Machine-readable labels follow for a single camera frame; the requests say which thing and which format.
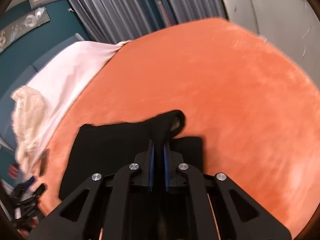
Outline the black pants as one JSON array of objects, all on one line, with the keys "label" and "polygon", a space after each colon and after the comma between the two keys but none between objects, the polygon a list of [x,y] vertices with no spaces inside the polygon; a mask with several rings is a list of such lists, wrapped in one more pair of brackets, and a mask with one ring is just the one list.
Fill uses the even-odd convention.
[{"label": "black pants", "polygon": [[64,172],[59,199],[64,200],[90,175],[116,173],[145,152],[153,142],[156,154],[163,154],[165,143],[170,150],[182,155],[183,160],[203,171],[203,139],[176,136],[185,126],[185,115],[180,110],[162,113],[141,122],[80,127],[70,151]]}]

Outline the orange plush bed blanket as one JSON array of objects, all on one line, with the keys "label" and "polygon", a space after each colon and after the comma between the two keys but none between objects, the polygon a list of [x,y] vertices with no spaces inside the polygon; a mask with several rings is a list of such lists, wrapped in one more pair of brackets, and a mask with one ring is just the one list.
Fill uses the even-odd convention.
[{"label": "orange plush bed blanket", "polygon": [[88,84],[49,143],[45,214],[83,124],[138,122],[179,109],[182,136],[204,138],[207,174],[226,173],[291,232],[319,216],[319,90],[277,48],[212,18],[121,48]]}]

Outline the cream quilted comforter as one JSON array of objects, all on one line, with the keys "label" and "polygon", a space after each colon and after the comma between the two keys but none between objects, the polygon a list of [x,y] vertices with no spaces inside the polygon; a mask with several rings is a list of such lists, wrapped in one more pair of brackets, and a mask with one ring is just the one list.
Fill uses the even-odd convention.
[{"label": "cream quilted comforter", "polygon": [[29,86],[16,89],[11,98],[15,102],[11,115],[17,142],[15,159],[23,173],[29,173],[48,119],[48,107],[42,94]]}]

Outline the white bed sheet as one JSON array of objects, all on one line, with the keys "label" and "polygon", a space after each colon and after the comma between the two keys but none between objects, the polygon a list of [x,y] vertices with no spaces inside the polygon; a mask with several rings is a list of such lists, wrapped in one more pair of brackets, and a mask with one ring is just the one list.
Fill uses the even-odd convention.
[{"label": "white bed sheet", "polygon": [[43,97],[47,120],[42,124],[39,145],[25,173],[33,171],[55,130],[82,91],[127,43],[75,42],[58,53],[27,83],[27,87]]}]

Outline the teal upholstered headboard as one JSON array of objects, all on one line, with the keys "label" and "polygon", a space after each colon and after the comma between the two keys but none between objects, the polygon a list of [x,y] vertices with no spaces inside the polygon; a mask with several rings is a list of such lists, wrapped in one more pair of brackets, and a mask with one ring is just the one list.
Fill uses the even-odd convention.
[{"label": "teal upholstered headboard", "polygon": [[1,179],[11,186],[17,184],[17,176],[10,168],[16,165],[15,137],[10,130],[15,104],[10,97],[12,91],[35,75],[33,63],[55,46],[75,34],[89,40],[67,0],[49,3],[45,7],[50,21],[23,35],[1,53],[1,139],[9,145],[9,148],[1,147]]}]

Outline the grey blue curtains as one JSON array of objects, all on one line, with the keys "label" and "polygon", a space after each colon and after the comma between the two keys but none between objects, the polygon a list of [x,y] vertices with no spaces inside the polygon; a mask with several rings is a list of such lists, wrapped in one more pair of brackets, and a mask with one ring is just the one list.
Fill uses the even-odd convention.
[{"label": "grey blue curtains", "polygon": [[223,0],[69,0],[90,38],[116,44],[211,17],[227,19]]}]

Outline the silver wall art panel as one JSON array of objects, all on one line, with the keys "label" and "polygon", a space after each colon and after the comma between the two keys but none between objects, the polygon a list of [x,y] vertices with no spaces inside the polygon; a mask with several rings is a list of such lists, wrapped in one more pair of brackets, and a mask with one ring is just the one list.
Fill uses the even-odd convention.
[{"label": "silver wall art panel", "polygon": [[47,8],[39,7],[7,25],[5,28],[1,29],[0,52],[2,53],[5,51],[20,37],[49,21],[50,17],[48,15]]}]

